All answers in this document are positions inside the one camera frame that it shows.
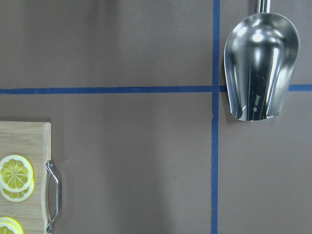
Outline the top lemon slice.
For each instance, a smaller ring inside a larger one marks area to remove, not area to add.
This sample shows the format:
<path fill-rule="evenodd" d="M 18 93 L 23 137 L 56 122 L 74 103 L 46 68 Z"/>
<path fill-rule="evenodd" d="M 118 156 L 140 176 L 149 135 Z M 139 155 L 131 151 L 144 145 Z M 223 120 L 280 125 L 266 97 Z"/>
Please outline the top lemon slice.
<path fill-rule="evenodd" d="M 31 163 L 23 156 L 9 155 L 0 160 L 0 185 L 10 192 L 30 186 L 34 177 Z"/>

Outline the metal scoop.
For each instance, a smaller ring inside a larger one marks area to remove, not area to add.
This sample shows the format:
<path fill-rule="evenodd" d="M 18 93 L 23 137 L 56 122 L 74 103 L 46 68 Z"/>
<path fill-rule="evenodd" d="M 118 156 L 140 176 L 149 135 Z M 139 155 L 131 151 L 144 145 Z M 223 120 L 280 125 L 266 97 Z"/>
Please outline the metal scoop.
<path fill-rule="evenodd" d="M 229 34 L 224 70 L 230 112 L 240 121 L 280 115 L 299 51 L 299 35 L 286 17 L 258 0 L 256 12 Z"/>

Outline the wooden cutting board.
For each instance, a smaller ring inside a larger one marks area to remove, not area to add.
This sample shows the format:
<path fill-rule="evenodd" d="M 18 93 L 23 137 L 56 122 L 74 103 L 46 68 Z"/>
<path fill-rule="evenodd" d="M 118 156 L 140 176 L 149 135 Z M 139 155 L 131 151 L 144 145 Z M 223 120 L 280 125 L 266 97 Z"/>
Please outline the wooden cutting board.
<path fill-rule="evenodd" d="M 51 123 L 0 123 L 0 231 L 50 234 L 61 208 Z"/>

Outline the lemon slice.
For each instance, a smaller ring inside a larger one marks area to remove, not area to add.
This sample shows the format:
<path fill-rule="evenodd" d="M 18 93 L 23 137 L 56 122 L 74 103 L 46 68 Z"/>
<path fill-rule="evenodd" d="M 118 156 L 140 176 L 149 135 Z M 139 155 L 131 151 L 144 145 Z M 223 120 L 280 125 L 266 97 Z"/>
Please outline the lemon slice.
<path fill-rule="evenodd" d="M 10 192 L 30 186 L 34 177 L 31 163 L 23 156 L 9 155 L 0 160 L 0 185 Z"/>
<path fill-rule="evenodd" d="M 10 202 L 23 202 L 31 196 L 34 190 L 34 186 L 35 186 L 34 180 L 31 181 L 31 184 L 29 187 L 27 187 L 25 190 L 22 190 L 20 192 L 10 192 L 1 186 L 0 193 L 6 200 Z"/>
<path fill-rule="evenodd" d="M 21 225 L 13 218 L 0 218 L 0 233 L 1 234 L 23 234 Z"/>

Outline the lower lemon slice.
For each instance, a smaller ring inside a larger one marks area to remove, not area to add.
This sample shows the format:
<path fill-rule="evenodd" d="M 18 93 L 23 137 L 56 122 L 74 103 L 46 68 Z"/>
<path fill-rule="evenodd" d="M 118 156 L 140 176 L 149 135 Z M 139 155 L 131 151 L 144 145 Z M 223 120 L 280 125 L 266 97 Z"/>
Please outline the lower lemon slice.
<path fill-rule="evenodd" d="M 29 187 L 27 187 L 25 190 L 22 190 L 20 192 L 10 192 L 1 186 L 0 193 L 6 200 L 10 202 L 23 202 L 31 196 L 34 190 L 34 186 L 35 186 L 34 180 L 31 181 L 31 184 Z"/>

